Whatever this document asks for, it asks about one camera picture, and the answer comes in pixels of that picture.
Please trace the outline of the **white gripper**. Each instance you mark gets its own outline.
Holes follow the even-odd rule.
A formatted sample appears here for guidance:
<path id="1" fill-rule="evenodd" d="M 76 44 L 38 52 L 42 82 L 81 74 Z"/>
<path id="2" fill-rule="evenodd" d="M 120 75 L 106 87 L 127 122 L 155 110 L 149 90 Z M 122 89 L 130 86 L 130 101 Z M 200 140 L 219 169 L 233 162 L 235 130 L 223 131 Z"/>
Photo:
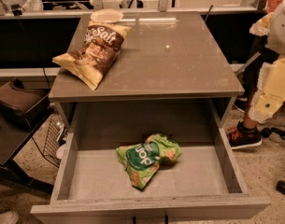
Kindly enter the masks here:
<path id="1" fill-rule="evenodd" d="M 272 64 L 263 63 L 257 91 L 250 103 L 249 117 L 256 121 L 270 119 L 285 102 L 285 56 Z"/>

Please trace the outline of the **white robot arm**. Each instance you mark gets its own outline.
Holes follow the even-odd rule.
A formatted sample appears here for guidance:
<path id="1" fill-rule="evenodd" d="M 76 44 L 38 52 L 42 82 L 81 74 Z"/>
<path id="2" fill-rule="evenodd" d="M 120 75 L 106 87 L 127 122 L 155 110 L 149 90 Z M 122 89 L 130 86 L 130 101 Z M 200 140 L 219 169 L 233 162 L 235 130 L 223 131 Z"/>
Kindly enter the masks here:
<path id="1" fill-rule="evenodd" d="M 276 8 L 270 21 L 267 46 L 279 57 L 264 63 L 249 109 L 249 117 L 258 122 L 270 119 L 285 102 L 285 0 Z"/>

